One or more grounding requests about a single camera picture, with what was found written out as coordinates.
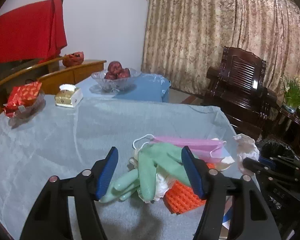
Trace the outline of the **pink face mask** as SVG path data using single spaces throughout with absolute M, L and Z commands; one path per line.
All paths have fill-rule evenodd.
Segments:
M 229 157 L 229 152 L 225 149 L 226 141 L 214 139 L 189 139 L 189 138 L 176 138 L 176 137 L 156 137 L 152 134 L 146 134 L 143 137 L 135 139 L 132 143 L 133 148 L 136 150 L 136 143 L 146 139 L 142 146 L 154 143 L 169 143 L 174 146 L 183 148 L 188 146 L 191 152 L 199 159 L 208 163 L 220 163 L 224 158 Z

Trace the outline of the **blue embroidered table cover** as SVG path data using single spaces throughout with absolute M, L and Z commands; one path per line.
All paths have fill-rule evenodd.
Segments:
M 122 92 L 105 92 L 88 77 L 76 84 L 82 90 L 84 98 L 119 99 L 151 102 L 169 102 L 171 82 L 158 74 L 141 74 L 132 87 Z

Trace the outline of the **red cloth cover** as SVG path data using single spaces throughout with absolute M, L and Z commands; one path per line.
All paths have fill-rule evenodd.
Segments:
M 45 0 L 0 16 L 0 64 L 53 59 L 67 46 L 63 0 Z

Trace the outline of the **grey-blue tablecloth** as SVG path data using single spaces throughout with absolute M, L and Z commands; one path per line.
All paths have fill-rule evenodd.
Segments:
M 218 138 L 237 157 L 235 132 L 218 107 L 84 98 L 76 108 L 65 108 L 46 95 L 43 108 L 18 126 L 0 115 L 0 222 L 19 239 L 51 176 L 75 177 L 115 146 L 115 180 L 129 169 L 133 141 L 146 134 Z M 138 194 L 125 202 L 97 202 L 96 208 L 108 239 L 192 239 L 203 211 L 173 215 L 162 200 L 145 204 Z

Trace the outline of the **wooden tv cabinet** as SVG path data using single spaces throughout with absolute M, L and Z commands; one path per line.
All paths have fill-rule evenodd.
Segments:
M 46 95 L 56 95 L 59 92 L 59 87 L 62 84 L 72 84 L 76 85 L 84 79 L 88 78 L 94 72 L 99 72 L 104 70 L 105 60 L 84 60 L 82 64 L 68 67 L 60 66 L 59 61 L 62 61 L 64 57 L 57 57 L 53 60 L 49 60 L 43 63 L 34 64 L 27 68 L 22 68 L 19 66 L 17 72 L 0 80 L 0 87 L 6 85 L 9 81 L 17 78 L 24 77 L 25 74 L 29 74 L 35 70 L 40 70 L 45 68 L 49 72 L 36 80 L 31 80 L 31 82 L 39 81 L 42 83 L 40 92 L 44 92 Z M 6 91 L 0 91 L 0 114 L 4 113 L 3 107 L 7 103 L 8 94 Z

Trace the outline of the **red apples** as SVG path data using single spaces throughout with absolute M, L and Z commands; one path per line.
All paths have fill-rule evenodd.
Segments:
M 130 70 L 128 68 L 122 68 L 119 61 L 112 61 L 108 66 L 108 71 L 105 75 L 107 80 L 125 79 L 130 77 Z

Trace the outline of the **tissue box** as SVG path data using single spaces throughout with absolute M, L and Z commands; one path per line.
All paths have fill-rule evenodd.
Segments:
M 82 90 L 72 84 L 62 84 L 55 95 L 55 104 L 60 107 L 75 108 L 83 99 Z

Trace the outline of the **beige patterned curtain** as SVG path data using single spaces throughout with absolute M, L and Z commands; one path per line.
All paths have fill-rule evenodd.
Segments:
M 143 72 L 203 94 L 224 47 L 263 59 L 264 85 L 281 95 L 281 76 L 300 78 L 300 8 L 294 0 L 148 0 Z

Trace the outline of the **black lined trash bin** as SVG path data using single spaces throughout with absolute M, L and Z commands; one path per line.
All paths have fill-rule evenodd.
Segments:
M 260 152 L 260 156 L 270 159 L 271 157 L 292 158 L 300 160 L 300 145 L 298 139 L 281 139 L 274 135 L 269 135 L 267 138 L 262 139 L 256 143 Z

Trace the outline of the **alcohol wipes box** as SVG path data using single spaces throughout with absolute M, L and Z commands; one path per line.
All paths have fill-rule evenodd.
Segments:
M 227 230 L 229 230 L 230 228 L 232 214 L 233 214 L 232 196 L 227 196 L 225 202 L 225 208 L 224 208 L 223 222 L 222 222 L 222 226 L 225 227 Z

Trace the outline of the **green rubber glove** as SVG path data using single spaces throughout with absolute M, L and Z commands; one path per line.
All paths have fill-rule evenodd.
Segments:
M 100 202 L 124 202 L 137 192 L 144 203 L 160 200 L 176 181 L 191 186 L 182 159 L 181 147 L 159 142 L 143 146 L 130 163 L 134 168 L 112 181 Z

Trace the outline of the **red snack packet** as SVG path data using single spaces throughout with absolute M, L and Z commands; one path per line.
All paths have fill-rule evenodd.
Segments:
M 13 87 L 3 110 L 14 111 L 21 105 L 31 106 L 36 100 L 41 87 L 42 83 L 39 81 Z

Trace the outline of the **white tissue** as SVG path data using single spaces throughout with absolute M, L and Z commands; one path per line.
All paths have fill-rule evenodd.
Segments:
M 250 158 L 258 161 L 260 152 L 255 145 L 255 140 L 245 134 L 237 134 L 233 136 L 233 139 L 237 142 L 237 164 L 239 170 L 243 175 L 253 176 L 253 172 L 247 170 L 243 166 L 243 160 Z

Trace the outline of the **potted narcissus plant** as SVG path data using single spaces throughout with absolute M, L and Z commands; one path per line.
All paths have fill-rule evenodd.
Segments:
M 295 113 L 300 109 L 300 77 L 281 76 L 284 100 L 283 104 L 290 113 Z

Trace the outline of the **glass fruit bowl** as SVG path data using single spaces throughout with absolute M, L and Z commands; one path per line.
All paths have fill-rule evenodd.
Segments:
M 107 70 L 102 70 L 100 72 L 94 72 L 91 74 L 93 80 L 106 92 L 114 91 L 124 91 L 132 88 L 134 86 L 135 80 L 141 75 L 140 71 L 133 68 L 129 68 L 130 77 L 121 78 L 116 80 L 105 79 Z

